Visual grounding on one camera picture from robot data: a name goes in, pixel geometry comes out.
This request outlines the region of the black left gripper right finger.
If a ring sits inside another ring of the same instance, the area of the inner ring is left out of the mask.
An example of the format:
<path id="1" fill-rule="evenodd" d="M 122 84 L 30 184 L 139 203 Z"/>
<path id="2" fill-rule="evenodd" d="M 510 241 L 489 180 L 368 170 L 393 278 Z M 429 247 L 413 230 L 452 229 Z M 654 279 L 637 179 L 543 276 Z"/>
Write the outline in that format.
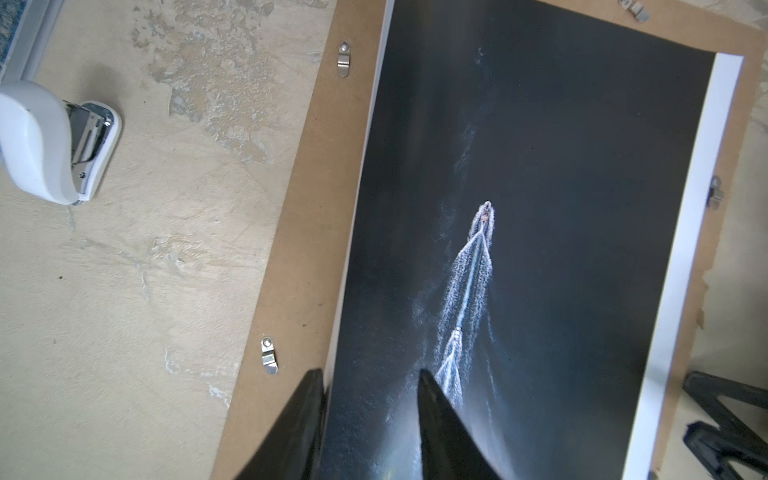
<path id="1" fill-rule="evenodd" d="M 426 369 L 419 372 L 417 405 L 423 479 L 499 479 Z"/>

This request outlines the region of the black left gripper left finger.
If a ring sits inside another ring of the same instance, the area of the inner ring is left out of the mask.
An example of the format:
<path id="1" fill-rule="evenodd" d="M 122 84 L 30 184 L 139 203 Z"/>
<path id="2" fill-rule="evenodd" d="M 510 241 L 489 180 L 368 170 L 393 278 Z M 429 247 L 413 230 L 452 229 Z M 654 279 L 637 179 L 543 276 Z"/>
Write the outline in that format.
<path id="1" fill-rule="evenodd" d="M 309 370 L 236 479 L 315 479 L 325 407 L 323 372 Z"/>

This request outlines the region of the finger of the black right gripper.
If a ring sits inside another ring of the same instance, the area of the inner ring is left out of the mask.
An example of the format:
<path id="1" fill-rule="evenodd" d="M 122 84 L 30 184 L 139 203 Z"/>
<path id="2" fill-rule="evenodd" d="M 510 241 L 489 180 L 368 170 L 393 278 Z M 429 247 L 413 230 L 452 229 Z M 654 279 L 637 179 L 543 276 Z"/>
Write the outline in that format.
<path id="1" fill-rule="evenodd" d="M 767 391 L 765 389 L 692 371 L 686 375 L 683 381 L 683 390 L 723 430 L 740 434 L 746 438 L 758 438 L 758 435 L 727 408 L 720 401 L 720 398 L 727 397 L 766 410 Z"/>
<path id="2" fill-rule="evenodd" d="M 683 442 L 714 479 L 742 480 L 734 464 L 767 477 L 767 444 L 760 439 L 699 421 L 687 426 Z"/>

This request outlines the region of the dark photo print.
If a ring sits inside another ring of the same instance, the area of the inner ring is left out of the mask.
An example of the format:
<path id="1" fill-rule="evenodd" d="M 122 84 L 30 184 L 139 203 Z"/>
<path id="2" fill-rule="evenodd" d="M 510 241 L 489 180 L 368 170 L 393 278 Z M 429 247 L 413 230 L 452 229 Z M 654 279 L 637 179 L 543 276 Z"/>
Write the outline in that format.
<path id="1" fill-rule="evenodd" d="M 396 2 L 320 477 L 421 476 L 425 369 L 502 478 L 646 478 L 742 63 L 540 1 Z"/>

